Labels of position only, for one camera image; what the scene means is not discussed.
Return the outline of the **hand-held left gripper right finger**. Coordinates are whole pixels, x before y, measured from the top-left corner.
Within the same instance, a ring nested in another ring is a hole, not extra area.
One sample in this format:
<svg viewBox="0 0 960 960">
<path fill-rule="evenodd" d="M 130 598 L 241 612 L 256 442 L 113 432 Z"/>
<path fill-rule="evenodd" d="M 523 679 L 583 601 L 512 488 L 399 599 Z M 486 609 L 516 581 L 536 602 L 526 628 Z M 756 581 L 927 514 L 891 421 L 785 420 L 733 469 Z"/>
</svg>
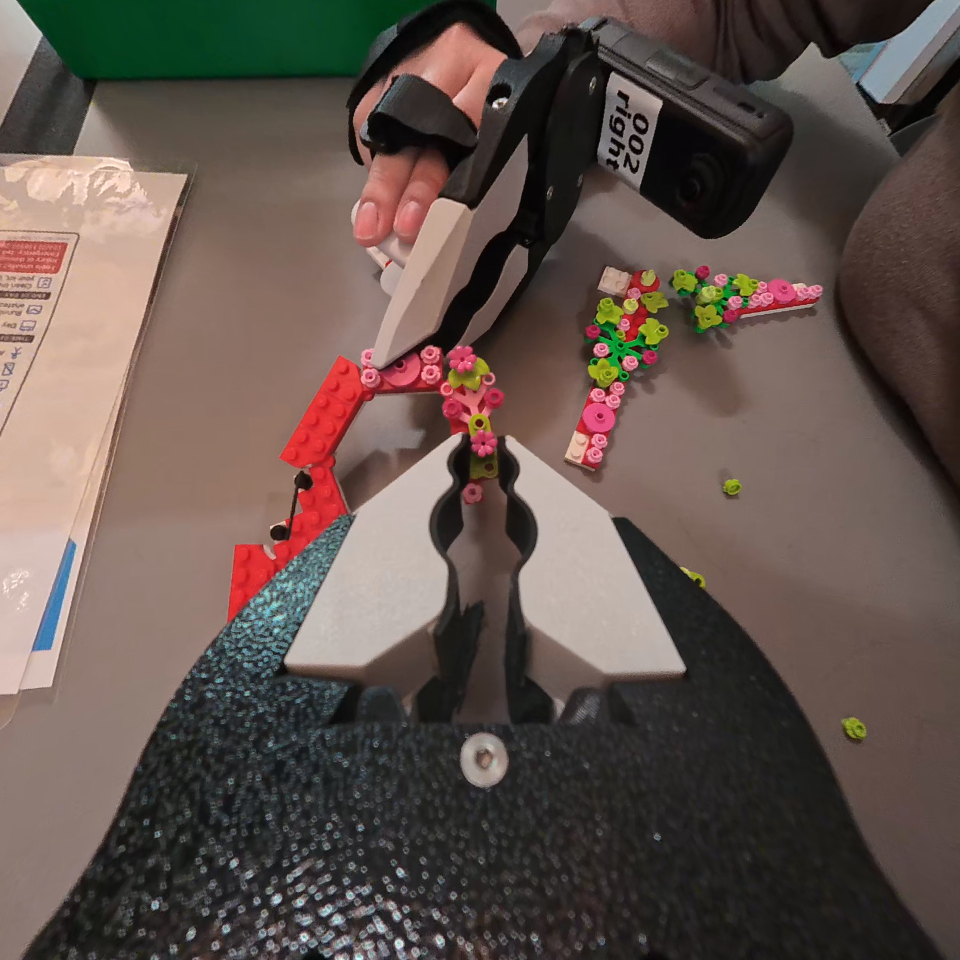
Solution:
<svg viewBox="0 0 960 960">
<path fill-rule="evenodd" d="M 515 437 L 502 438 L 512 721 L 549 721 L 581 689 L 682 677 L 686 666 L 611 515 Z"/>
</svg>

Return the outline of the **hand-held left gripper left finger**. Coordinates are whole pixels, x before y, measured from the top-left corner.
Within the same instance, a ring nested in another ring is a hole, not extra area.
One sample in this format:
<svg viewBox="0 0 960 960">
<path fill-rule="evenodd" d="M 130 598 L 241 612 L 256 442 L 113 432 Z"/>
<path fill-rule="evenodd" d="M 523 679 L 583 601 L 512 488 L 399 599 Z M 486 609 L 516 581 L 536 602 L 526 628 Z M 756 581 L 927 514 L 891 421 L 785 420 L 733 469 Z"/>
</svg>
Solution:
<svg viewBox="0 0 960 960">
<path fill-rule="evenodd" d="M 288 670 L 391 688 L 419 714 L 460 711 L 484 616 L 461 605 L 449 557 L 471 457 L 469 435 L 451 436 L 354 513 Z"/>
</svg>

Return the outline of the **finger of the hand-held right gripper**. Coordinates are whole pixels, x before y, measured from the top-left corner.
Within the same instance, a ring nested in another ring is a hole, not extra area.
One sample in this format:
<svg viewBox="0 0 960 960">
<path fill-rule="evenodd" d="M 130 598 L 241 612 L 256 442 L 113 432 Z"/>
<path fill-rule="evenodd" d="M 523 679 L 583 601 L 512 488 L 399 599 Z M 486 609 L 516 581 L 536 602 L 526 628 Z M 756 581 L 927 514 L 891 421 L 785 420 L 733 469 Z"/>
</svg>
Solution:
<svg viewBox="0 0 960 960">
<path fill-rule="evenodd" d="M 449 198 L 433 202 L 383 318 L 373 366 L 389 366 L 439 330 L 452 299 L 498 232 L 499 215 L 484 204 L 470 209 Z"/>
<path fill-rule="evenodd" d="M 438 328 L 438 346 L 447 352 L 476 344 L 522 293 L 552 245 L 544 238 L 526 243 L 513 228 L 496 234 L 447 306 Z"/>
</svg>

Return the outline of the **red lego arc with string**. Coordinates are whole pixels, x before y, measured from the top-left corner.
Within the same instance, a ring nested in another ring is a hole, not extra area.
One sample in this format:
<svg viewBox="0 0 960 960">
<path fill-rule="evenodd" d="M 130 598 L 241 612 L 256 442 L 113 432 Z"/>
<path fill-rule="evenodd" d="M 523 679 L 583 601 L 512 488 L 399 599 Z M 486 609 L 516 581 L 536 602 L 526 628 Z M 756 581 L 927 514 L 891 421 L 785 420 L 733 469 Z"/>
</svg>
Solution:
<svg viewBox="0 0 960 960">
<path fill-rule="evenodd" d="M 480 502 L 498 477 L 498 439 L 490 415 L 504 401 L 487 362 L 470 345 L 443 351 L 434 344 L 388 366 L 374 365 L 366 349 L 359 364 L 338 357 L 307 407 L 281 459 L 297 468 L 289 516 L 270 528 L 270 544 L 237 545 L 233 553 L 227 618 L 240 610 L 306 546 L 348 512 L 334 476 L 335 453 L 362 406 L 375 397 L 433 393 L 453 436 L 469 438 L 467 504 Z"/>
</svg>

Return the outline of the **long flowered lego strip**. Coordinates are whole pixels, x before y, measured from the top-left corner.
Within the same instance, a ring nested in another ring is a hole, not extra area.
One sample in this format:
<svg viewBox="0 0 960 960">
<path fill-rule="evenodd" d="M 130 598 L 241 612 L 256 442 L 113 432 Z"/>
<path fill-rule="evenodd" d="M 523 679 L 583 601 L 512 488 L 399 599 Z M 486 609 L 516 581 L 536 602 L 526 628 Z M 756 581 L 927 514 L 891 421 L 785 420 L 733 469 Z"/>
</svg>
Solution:
<svg viewBox="0 0 960 960">
<path fill-rule="evenodd" d="M 589 391 L 563 456 L 590 472 L 604 459 L 628 384 L 657 365 L 669 334 L 658 317 L 668 300 L 654 270 L 606 267 L 598 290 L 603 297 L 583 331 Z"/>
</svg>

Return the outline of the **bent flowered lego strip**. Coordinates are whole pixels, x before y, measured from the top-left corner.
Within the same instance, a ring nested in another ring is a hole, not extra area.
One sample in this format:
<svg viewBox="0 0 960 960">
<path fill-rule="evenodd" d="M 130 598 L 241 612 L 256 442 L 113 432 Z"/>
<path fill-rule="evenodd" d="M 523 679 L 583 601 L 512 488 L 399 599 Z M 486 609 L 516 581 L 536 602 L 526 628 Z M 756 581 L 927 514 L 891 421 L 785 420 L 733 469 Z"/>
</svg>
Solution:
<svg viewBox="0 0 960 960">
<path fill-rule="evenodd" d="M 818 284 L 763 280 L 742 271 L 712 273 L 708 266 L 675 270 L 669 285 L 688 304 L 697 333 L 724 330 L 743 318 L 806 309 L 824 294 Z"/>
</svg>

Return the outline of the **person's right hand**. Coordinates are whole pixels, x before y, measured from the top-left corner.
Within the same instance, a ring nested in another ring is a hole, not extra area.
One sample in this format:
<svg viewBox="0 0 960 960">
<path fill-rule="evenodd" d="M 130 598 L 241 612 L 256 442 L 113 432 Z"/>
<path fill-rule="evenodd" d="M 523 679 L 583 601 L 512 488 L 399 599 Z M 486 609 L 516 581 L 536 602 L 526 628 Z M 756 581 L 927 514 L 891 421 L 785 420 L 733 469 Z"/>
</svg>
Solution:
<svg viewBox="0 0 960 960">
<path fill-rule="evenodd" d="M 394 79 L 404 74 L 419 76 L 443 91 L 478 126 L 491 80 L 505 58 L 470 26 L 450 26 L 366 91 L 354 114 L 355 134 L 360 134 L 367 116 Z M 396 154 L 371 155 L 361 143 L 357 147 L 367 170 L 353 221 L 357 243 L 378 247 L 394 234 L 400 241 L 413 244 L 450 176 L 450 168 L 437 150 L 407 148 Z"/>
</svg>

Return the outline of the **person's clothed body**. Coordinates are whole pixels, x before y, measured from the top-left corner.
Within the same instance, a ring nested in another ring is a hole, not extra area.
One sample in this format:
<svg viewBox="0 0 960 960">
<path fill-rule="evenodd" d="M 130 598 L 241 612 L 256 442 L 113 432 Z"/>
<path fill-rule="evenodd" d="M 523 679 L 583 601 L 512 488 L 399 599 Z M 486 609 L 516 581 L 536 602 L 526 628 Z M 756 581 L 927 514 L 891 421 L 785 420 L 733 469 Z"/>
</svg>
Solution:
<svg viewBox="0 0 960 960">
<path fill-rule="evenodd" d="M 959 484 L 959 99 L 871 194 L 837 293 L 870 365 Z"/>
</svg>

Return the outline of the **white paper with blue stripe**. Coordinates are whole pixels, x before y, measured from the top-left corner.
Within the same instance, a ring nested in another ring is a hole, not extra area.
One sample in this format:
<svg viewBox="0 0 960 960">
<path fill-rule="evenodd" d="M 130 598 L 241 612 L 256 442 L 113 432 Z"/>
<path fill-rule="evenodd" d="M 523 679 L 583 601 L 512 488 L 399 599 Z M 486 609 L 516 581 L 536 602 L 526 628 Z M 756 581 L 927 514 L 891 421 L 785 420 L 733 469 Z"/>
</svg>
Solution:
<svg viewBox="0 0 960 960">
<path fill-rule="evenodd" d="M 32 654 L 54 650 L 77 553 L 77 538 L 64 527 L 2 530 L 2 695 L 21 690 Z"/>
</svg>

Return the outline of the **printed instruction sheet in sleeve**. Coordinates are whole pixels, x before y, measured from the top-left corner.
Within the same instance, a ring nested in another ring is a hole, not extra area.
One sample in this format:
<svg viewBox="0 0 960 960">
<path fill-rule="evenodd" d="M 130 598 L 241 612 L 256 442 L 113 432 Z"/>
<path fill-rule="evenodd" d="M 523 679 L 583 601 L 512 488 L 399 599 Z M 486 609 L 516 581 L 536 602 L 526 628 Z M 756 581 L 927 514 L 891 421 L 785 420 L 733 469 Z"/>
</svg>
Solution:
<svg viewBox="0 0 960 960">
<path fill-rule="evenodd" d="M 112 157 L 2 154 L 1 534 L 77 539 L 54 650 L 21 689 L 53 685 L 110 475 L 129 375 L 191 174 Z"/>
</svg>

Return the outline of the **green plastic box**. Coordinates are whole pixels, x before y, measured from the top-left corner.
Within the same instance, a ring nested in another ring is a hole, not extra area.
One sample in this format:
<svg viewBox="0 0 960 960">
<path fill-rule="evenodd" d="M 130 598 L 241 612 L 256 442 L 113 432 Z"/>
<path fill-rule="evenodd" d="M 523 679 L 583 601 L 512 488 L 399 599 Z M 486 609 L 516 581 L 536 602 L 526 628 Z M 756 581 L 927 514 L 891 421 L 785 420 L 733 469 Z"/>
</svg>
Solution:
<svg viewBox="0 0 960 960">
<path fill-rule="evenodd" d="M 349 77 L 427 1 L 21 1 L 93 80 Z"/>
</svg>

